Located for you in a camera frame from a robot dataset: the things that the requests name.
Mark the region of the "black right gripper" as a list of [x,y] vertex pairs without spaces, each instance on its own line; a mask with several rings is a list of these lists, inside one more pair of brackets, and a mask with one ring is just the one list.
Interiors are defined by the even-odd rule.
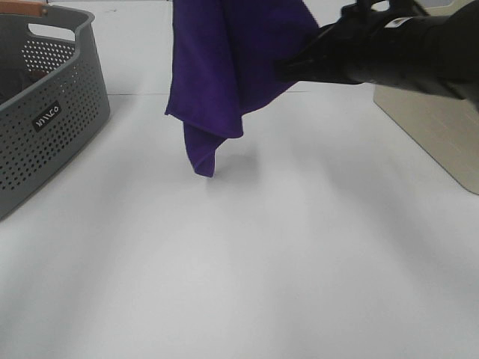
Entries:
[[356,1],[341,8],[339,20],[325,25],[296,55],[275,63],[282,82],[323,82],[345,85],[372,83],[364,60],[373,36],[398,18],[427,16],[416,1],[388,1],[385,10],[374,10],[376,1]]

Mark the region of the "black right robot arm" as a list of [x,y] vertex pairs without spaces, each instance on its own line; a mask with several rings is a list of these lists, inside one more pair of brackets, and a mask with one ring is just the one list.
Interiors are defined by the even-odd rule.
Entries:
[[342,7],[302,50],[275,65],[284,82],[371,83],[478,104],[478,2],[432,16],[416,1]]

